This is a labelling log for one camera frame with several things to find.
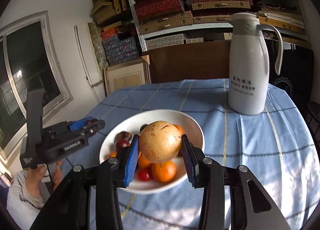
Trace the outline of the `grey sleeve left forearm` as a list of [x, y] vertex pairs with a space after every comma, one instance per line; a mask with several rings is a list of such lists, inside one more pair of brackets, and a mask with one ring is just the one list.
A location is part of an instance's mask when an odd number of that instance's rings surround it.
[[7, 211], [21, 229], [30, 229], [44, 206], [42, 196], [33, 197], [25, 186], [27, 170], [18, 172], [9, 187]]

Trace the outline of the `person's left hand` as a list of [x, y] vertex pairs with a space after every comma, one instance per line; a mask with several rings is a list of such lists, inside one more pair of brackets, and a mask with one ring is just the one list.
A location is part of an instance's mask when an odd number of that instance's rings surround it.
[[[55, 172], [52, 174], [52, 181], [54, 183], [53, 190], [55, 190], [62, 181], [62, 171], [60, 169], [61, 165], [62, 161], [58, 160], [56, 162]], [[46, 175], [46, 171], [46, 166], [41, 166], [34, 170], [28, 170], [25, 180], [25, 188], [32, 197], [41, 197], [39, 182], [41, 182]]]

